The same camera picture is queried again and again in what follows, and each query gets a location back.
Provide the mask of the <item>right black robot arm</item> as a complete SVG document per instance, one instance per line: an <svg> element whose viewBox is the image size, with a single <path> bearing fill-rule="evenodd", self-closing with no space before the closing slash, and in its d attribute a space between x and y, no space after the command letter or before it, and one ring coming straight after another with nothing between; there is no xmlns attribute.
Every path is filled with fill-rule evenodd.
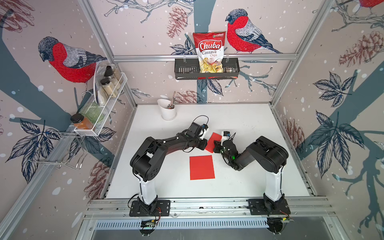
<svg viewBox="0 0 384 240"><path fill-rule="evenodd" d="M233 137L222 137L221 141L214 141L213 152L221 154L225 163L236 171L241 171L250 163L257 161L266 171L266 188L262 201L266 213L284 215L291 213L282 191L282 171L289 157L287 150L261 136L239 153L233 143Z"/></svg>

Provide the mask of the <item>aluminium mounting rail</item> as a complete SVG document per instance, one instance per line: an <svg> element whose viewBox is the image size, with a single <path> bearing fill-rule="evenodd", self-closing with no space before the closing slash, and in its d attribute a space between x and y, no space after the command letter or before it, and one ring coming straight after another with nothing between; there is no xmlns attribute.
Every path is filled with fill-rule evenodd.
<svg viewBox="0 0 384 240"><path fill-rule="evenodd" d="M248 199L261 198L173 198L167 217L130 217L133 200L95 200L83 216L78 240L90 240L97 230L138 230L148 236L155 230L271 228L276 220L283 225L299 218L320 217L333 240L348 235L326 197L288 197L291 214L251 215Z"/></svg>

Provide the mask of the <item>wooden utensil in cup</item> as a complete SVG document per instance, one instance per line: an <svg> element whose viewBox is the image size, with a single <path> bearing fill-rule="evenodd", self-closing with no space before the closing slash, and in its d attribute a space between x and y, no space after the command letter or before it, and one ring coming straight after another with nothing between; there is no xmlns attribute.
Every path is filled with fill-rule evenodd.
<svg viewBox="0 0 384 240"><path fill-rule="evenodd" d="M175 104L174 104L175 96L176 96L176 91L174 91L173 96L171 98L171 101L170 101L169 105L167 106L167 109L174 109L175 108Z"/></svg>

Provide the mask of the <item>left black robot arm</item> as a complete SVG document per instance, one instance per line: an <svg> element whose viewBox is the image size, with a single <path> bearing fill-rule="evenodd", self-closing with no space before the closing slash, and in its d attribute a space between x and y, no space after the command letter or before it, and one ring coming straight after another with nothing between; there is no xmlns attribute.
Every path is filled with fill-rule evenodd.
<svg viewBox="0 0 384 240"><path fill-rule="evenodd" d="M158 195L154 178L160 172L165 157L176 151L185 152L196 148L204 150L208 143L205 139L208 129L207 124L199 125L193 122L188 129L174 137L163 140L148 137L144 140L132 157L130 166L140 183L139 206L144 208L146 213L153 213L157 208Z"/></svg>

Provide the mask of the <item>white utensil cup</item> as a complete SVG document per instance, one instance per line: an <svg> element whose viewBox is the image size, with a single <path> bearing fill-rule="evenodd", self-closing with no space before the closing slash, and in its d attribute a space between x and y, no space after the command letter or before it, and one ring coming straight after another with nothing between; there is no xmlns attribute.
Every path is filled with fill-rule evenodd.
<svg viewBox="0 0 384 240"><path fill-rule="evenodd" d="M176 108L170 107L171 101L167 99L158 99L161 116L166 121L171 121L177 116Z"/></svg>

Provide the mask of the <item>green contents glass jar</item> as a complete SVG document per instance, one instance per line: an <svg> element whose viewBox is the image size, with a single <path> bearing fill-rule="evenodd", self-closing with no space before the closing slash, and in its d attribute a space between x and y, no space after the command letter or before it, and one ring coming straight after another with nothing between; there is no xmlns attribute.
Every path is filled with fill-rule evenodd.
<svg viewBox="0 0 384 240"><path fill-rule="evenodd" d="M85 104L80 109L80 114L86 117L93 125L102 122L105 117L103 107L100 107L95 102Z"/></svg>

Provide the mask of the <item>black-lid spice jar lower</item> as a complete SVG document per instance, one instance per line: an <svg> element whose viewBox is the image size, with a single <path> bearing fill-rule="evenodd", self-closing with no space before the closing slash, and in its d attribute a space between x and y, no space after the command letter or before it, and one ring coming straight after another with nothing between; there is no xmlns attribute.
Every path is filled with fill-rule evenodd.
<svg viewBox="0 0 384 240"><path fill-rule="evenodd" d="M118 92L115 85L108 78L104 78L100 81L104 91L111 98L117 98Z"/></svg>

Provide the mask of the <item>orange spice jar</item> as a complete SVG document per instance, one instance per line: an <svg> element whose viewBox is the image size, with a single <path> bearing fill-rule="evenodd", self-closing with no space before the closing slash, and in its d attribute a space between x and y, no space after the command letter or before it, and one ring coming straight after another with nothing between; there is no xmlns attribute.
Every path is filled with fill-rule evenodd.
<svg viewBox="0 0 384 240"><path fill-rule="evenodd" d="M88 118L79 113L71 116L71 122L79 130L91 130L94 127Z"/></svg>

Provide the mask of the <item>black-lid spice jar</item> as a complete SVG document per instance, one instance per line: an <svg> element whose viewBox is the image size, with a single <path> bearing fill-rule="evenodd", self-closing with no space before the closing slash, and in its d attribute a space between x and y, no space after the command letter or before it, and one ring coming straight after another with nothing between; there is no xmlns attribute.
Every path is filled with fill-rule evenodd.
<svg viewBox="0 0 384 240"><path fill-rule="evenodd" d="M119 83L121 75L119 72L115 72L114 68L110 65L106 67L104 77L108 78L113 84Z"/></svg>
<svg viewBox="0 0 384 240"><path fill-rule="evenodd" d="M111 98L117 98L118 92L115 85L108 78L104 78L100 81L104 91Z"/></svg>

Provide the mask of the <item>black-lid spice jar upper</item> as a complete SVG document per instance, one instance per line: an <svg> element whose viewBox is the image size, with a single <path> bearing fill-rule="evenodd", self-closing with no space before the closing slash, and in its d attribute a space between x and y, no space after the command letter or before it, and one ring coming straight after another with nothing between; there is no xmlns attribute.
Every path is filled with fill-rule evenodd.
<svg viewBox="0 0 384 240"><path fill-rule="evenodd" d="M119 83L121 75L119 72L115 72L114 68L110 65L106 67L104 77L108 78L113 84Z"/></svg>

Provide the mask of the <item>Chuba cassava chips bag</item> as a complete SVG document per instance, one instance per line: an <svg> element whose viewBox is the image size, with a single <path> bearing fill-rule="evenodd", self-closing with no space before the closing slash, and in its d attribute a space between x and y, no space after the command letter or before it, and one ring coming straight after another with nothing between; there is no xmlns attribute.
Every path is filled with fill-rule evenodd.
<svg viewBox="0 0 384 240"><path fill-rule="evenodd" d="M200 73L223 73L226 32L193 33Z"/></svg>

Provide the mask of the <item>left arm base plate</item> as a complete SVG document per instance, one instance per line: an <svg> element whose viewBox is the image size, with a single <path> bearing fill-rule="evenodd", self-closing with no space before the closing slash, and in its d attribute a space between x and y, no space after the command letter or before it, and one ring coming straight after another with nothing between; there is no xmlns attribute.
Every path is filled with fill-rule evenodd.
<svg viewBox="0 0 384 240"><path fill-rule="evenodd" d="M150 205L146 205L141 200L135 200L131 204L130 217L167 217L170 215L169 200L155 200Z"/></svg>

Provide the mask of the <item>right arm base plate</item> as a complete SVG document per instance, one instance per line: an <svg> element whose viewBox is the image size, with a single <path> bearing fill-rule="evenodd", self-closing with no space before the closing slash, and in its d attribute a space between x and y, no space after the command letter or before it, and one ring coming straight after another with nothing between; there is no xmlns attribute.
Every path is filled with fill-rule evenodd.
<svg viewBox="0 0 384 240"><path fill-rule="evenodd" d="M264 199L248 199L247 207L251 215L290 215L291 210L287 201L284 198L273 202L271 200Z"/></svg>

